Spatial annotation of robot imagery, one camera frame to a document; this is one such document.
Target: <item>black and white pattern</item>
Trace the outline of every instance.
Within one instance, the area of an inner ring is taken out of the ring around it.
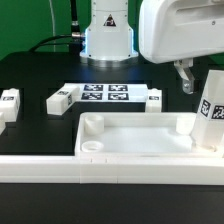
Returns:
[[[15,99],[15,97],[14,96],[5,96],[5,97],[3,97],[3,101],[11,101],[11,100],[14,100]]]
[[[215,120],[224,120],[224,106],[215,106],[212,119]]]
[[[102,100],[103,93],[83,93],[82,100]]]
[[[72,104],[72,95],[68,96],[68,106]]]
[[[159,100],[159,97],[158,96],[150,96],[149,100]]]
[[[109,85],[109,91],[127,92],[128,86],[127,85]]]
[[[85,85],[84,91],[103,91],[103,85]]]
[[[66,91],[60,91],[58,92],[58,95],[62,95],[62,96],[66,96],[68,94],[68,92]]]
[[[201,106],[201,113],[208,117],[209,111],[210,111],[211,104],[207,100],[203,100],[202,106]]]
[[[108,100],[129,100],[127,93],[109,93]]]

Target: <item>white block with marker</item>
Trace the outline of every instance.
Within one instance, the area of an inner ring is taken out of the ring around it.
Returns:
[[[5,129],[5,119],[4,119],[4,114],[0,112],[0,135]]]
[[[0,112],[4,113],[6,122],[15,122],[20,106],[18,89],[4,90],[0,99]]]
[[[52,115],[62,115],[75,102],[79,94],[79,87],[63,87],[47,99],[47,113]]]
[[[162,90],[148,90],[148,99],[145,104],[145,112],[159,113],[162,111]]]

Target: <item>white plastic tray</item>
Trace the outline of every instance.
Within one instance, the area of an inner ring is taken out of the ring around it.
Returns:
[[[224,185],[223,147],[195,150],[175,132],[185,113],[98,113],[95,135],[86,133],[89,115],[80,117],[75,156],[0,156],[0,182]],[[83,151],[92,140],[104,147]]]

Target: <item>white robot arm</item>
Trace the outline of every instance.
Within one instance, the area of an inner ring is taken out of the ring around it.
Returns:
[[[174,61],[186,93],[193,58],[224,52],[224,0],[143,0],[139,48],[149,61]]]

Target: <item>black cable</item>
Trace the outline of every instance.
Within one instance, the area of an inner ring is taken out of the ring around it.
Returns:
[[[76,0],[70,0],[72,21],[78,21]]]
[[[53,36],[53,37],[49,37],[46,38],[42,41],[40,41],[38,44],[36,44],[34,47],[30,48],[30,52],[35,52],[35,50],[37,48],[39,48],[40,46],[43,46],[45,43],[52,41],[52,40],[58,40],[58,39],[64,39],[64,38],[71,38],[72,35],[71,34],[66,34],[66,35],[57,35],[57,36]]]
[[[44,47],[44,46],[59,46],[59,45],[71,45],[71,44],[78,44],[78,43],[75,43],[75,42],[70,42],[70,43],[46,43],[46,44],[40,44],[36,47],[33,47],[32,48],[32,51],[30,50],[30,52],[35,52],[39,47]]]

